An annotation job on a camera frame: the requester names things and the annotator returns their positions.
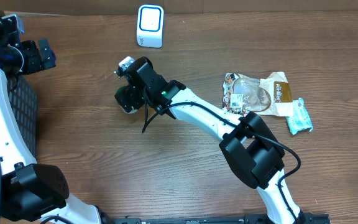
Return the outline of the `teal snack packet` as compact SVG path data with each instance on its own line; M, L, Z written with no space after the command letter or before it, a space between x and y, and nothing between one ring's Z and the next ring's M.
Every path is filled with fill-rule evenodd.
M289 131L296 135L300 131L312 132L313 124L302 98L293 100L293 115L286 117Z

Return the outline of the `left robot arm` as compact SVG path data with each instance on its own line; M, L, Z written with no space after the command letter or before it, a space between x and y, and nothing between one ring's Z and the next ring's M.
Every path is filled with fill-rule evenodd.
M17 222L109 223L74 196L62 171L36 160L37 95L26 75L55 66L48 41L21 41L15 14L0 16L0 218Z

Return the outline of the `beige brown snack pouch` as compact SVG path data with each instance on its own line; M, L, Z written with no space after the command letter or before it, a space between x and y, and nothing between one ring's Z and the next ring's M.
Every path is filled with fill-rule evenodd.
M293 96L284 72L266 79L227 73L223 81L223 110L245 116L248 112L267 116L293 116Z

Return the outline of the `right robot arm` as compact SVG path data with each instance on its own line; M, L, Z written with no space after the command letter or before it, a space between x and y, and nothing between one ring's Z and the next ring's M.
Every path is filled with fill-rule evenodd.
M302 222L303 212L293 201L285 183L285 178L301 165L285 172L283 162L286 152L295 159L299 157L279 143L259 115L250 112L241 116L219 109L184 84L176 80L166 81L147 57L126 57L119 62L115 73L128 82L114 95L125 113L133 114L141 107L154 109L155 114L145 115L145 128L156 117L165 114L200 128L217 140L234 175L258 191L272 223Z

